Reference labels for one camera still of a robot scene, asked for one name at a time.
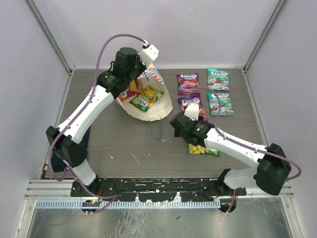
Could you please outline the blue checkered paper bag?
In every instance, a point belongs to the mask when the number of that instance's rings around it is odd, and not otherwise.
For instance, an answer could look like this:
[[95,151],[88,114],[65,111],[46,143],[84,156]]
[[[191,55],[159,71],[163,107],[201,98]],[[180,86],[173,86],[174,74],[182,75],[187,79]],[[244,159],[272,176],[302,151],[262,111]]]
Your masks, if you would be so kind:
[[160,126],[162,126],[162,120],[168,116],[173,109],[172,101],[163,77],[160,75],[155,66],[150,64],[150,66],[143,73],[141,73],[137,80],[141,81],[142,89],[147,86],[151,86],[162,91],[164,95],[158,101],[156,101],[147,112],[142,112],[141,110],[129,104],[129,101],[135,96],[132,96],[123,102],[121,102],[118,97],[116,102],[132,117],[142,121],[147,121],[150,124],[158,120],[160,122]]

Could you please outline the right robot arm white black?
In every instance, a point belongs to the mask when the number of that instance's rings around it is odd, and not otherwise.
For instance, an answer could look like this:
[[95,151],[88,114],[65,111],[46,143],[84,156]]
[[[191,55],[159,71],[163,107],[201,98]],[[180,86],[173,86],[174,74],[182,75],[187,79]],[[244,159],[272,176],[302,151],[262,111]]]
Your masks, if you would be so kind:
[[226,169],[219,176],[221,189],[257,187],[267,194],[280,194],[291,172],[290,162],[277,144],[258,145],[232,136],[202,119],[191,120],[182,113],[170,121],[175,137],[188,144],[219,150],[248,165],[247,169]]

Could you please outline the dark navy cloth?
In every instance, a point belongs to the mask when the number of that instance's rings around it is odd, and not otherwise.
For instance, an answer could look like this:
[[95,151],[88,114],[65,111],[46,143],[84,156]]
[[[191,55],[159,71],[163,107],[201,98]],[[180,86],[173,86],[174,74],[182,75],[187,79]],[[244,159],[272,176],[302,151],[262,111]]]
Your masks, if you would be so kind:
[[70,136],[64,134],[57,140],[53,147],[51,165],[54,172],[62,172],[66,165],[74,168],[80,165],[88,155],[90,128],[85,132],[79,144],[75,143]]

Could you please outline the teal white snack packet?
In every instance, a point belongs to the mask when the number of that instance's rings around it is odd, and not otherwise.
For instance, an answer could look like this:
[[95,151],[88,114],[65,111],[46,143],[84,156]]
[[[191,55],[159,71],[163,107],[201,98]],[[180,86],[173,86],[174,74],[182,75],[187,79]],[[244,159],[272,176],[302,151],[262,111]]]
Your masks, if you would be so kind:
[[217,116],[220,111],[220,116],[233,116],[234,109],[232,107],[231,97],[229,93],[211,93],[208,92],[209,106],[211,115]]

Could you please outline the teal mint candy packet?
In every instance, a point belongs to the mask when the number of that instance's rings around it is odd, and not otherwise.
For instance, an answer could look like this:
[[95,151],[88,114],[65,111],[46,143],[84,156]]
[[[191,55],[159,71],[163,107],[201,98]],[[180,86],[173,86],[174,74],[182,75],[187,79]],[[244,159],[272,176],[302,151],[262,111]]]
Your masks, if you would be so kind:
[[214,91],[229,91],[229,76],[228,71],[208,68],[208,87]]

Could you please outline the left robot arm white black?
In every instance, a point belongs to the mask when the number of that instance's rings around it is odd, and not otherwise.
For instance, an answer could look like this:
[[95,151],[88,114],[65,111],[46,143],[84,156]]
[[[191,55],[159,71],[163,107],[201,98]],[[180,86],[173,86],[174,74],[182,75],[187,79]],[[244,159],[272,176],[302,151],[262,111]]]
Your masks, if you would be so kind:
[[93,183],[97,176],[87,161],[87,149],[80,145],[83,136],[98,115],[144,72],[158,54],[154,45],[139,52],[121,48],[111,68],[97,75],[96,84],[72,115],[57,128],[50,126],[47,129],[52,151],[73,169],[85,186]]

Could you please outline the green snack packet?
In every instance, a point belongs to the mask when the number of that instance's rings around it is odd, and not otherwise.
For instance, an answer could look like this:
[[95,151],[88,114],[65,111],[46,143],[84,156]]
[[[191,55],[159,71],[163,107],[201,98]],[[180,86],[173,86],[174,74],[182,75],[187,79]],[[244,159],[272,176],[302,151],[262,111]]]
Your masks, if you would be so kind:
[[187,152],[188,154],[203,154],[220,157],[220,152],[218,150],[203,147],[201,145],[194,146],[192,144],[188,144]]
[[129,104],[141,110],[147,112],[156,101],[158,101],[164,93],[151,86],[147,86],[141,90],[133,99],[129,101]]

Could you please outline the purple snack packet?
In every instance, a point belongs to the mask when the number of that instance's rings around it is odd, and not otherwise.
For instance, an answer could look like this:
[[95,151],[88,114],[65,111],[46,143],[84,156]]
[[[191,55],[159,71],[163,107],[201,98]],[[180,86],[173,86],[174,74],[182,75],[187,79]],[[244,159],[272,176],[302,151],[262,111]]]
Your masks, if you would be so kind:
[[185,109],[187,108],[188,104],[191,104],[191,103],[198,104],[199,105],[199,116],[203,117],[203,121],[208,122],[208,117],[207,117],[206,111],[203,107],[200,94],[193,94],[190,96],[178,98],[178,103],[179,103],[180,109],[181,109],[183,114],[185,113]]
[[195,88],[199,88],[199,74],[179,74],[178,79],[178,95],[191,94]]

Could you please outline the orange snack packet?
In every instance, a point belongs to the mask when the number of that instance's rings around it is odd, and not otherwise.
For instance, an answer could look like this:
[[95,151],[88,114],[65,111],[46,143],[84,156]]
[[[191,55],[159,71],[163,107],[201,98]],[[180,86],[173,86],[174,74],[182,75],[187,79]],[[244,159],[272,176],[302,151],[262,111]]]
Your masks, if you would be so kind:
[[127,89],[119,95],[119,99],[121,102],[125,101],[126,99],[138,95],[142,91],[142,83],[140,80],[132,81]]

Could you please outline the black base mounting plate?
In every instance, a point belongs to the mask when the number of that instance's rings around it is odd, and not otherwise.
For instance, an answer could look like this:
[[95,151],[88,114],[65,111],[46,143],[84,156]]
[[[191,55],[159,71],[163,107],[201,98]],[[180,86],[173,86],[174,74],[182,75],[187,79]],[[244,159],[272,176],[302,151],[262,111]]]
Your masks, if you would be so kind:
[[213,201],[232,196],[233,189],[212,178],[100,178],[89,190],[98,196],[118,195],[122,202]]

